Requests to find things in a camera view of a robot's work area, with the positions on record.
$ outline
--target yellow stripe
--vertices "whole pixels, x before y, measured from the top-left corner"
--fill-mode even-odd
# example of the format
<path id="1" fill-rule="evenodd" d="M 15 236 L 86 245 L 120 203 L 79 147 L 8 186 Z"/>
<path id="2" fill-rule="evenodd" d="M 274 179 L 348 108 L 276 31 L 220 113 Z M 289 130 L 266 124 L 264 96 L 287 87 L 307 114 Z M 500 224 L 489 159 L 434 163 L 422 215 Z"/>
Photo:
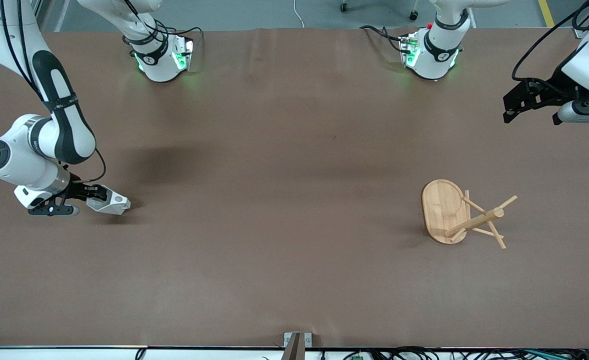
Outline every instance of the yellow stripe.
<path id="1" fill-rule="evenodd" d="M 539 7 L 541 8 L 541 14 L 543 15 L 543 20 L 545 21 L 546 27 L 554 27 L 555 21 L 553 20 L 553 14 L 550 13 L 548 2 L 546 2 L 546 0 L 539 0 Z"/>

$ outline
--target wooden mug tree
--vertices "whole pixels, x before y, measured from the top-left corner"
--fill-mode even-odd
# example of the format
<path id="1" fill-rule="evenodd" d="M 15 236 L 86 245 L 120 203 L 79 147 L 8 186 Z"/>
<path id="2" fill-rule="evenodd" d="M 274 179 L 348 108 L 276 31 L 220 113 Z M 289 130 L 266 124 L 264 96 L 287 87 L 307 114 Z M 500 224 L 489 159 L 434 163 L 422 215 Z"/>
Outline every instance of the wooden mug tree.
<path id="1" fill-rule="evenodd" d="M 506 248 L 503 236 L 498 233 L 493 221 L 503 217 L 503 209 L 517 200 L 517 196 L 512 196 L 498 207 L 486 211 L 470 199 L 468 190 L 464 194 L 454 182 L 440 179 L 425 186 L 421 200 L 425 227 L 430 237 L 437 242 L 457 244 L 472 230 L 495 237 L 501 249 Z M 471 218 L 470 207 L 477 209 L 481 214 Z M 479 228 L 486 223 L 490 231 Z"/>

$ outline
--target gray floor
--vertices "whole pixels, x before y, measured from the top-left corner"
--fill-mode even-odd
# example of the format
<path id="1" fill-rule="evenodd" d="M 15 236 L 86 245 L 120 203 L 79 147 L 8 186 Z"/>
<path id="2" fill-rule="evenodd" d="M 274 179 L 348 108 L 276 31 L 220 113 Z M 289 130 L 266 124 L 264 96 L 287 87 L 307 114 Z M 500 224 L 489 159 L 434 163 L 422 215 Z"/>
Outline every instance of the gray floor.
<path id="1" fill-rule="evenodd" d="M 340 0 L 297 0 L 297 11 L 306 27 L 354 29 L 361 25 L 397 28 L 422 27 L 434 20 L 428 0 L 419 0 L 418 19 L 408 19 L 413 0 L 348 0 L 349 11 L 341 13 Z M 548 0 L 558 21 L 583 0 Z M 208 31 L 251 30 L 255 28 L 298 28 L 293 0 L 164 0 L 155 18 L 176 28 L 201 27 Z M 478 28 L 544 27 L 546 23 L 537 0 L 512 0 L 504 6 L 475 9 Z M 44 32 L 114 32 L 104 18 L 75 0 L 52 0 L 43 20 Z"/>

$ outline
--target robotic arm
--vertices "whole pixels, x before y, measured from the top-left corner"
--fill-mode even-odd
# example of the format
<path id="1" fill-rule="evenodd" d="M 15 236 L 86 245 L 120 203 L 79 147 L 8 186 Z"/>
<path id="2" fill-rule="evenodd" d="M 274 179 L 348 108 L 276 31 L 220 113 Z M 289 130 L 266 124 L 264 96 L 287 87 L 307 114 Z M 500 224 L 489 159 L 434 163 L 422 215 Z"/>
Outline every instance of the robotic arm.
<path id="1" fill-rule="evenodd" d="M 153 82 L 168 82 L 190 66 L 193 41 L 168 32 L 149 13 L 157 11 L 162 0 L 77 0 L 108 20 L 123 33 L 134 57 Z"/>
<path id="2" fill-rule="evenodd" d="M 103 185 L 86 185 L 62 165 L 87 160 L 96 151 L 96 141 L 27 0 L 0 0 L 0 64 L 26 79 L 50 111 L 49 117 L 20 116 L 0 136 L 0 179 L 17 185 L 19 202 L 30 214 L 48 216 L 77 214 L 77 207 L 65 204 L 67 199 L 86 201 L 108 214 L 128 209 L 127 198 Z"/>
<path id="3" fill-rule="evenodd" d="M 589 32 L 576 50 L 557 66 L 550 79 L 520 79 L 519 84 L 505 94 L 503 102 L 504 123 L 510 123 L 522 112 L 548 106 L 560 106 L 552 116 L 555 125 L 589 123 Z"/>
<path id="4" fill-rule="evenodd" d="M 468 8 L 491 8 L 510 0 L 429 0 L 436 8 L 430 27 L 400 39 L 401 63 L 425 79 L 439 79 L 455 65 L 461 40 L 470 28 Z"/>

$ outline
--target brown tabletop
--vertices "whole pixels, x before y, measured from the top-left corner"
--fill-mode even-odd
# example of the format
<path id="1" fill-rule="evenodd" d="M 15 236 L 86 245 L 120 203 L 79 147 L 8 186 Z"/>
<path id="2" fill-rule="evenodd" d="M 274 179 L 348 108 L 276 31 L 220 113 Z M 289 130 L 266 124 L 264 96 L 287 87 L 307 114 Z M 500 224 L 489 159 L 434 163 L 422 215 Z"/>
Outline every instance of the brown tabletop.
<path id="1" fill-rule="evenodd" d="M 119 33 L 48 35 L 133 209 L 29 216 L 0 180 L 0 345 L 589 347 L 589 125 L 501 118 L 542 33 L 471 30 L 434 82 L 363 30 L 212 32 L 162 84 Z M 521 73 L 575 46 L 560 30 Z M 0 135 L 30 112 L 0 71 Z M 440 178 L 485 208 L 519 196 L 507 250 L 429 237 Z"/>

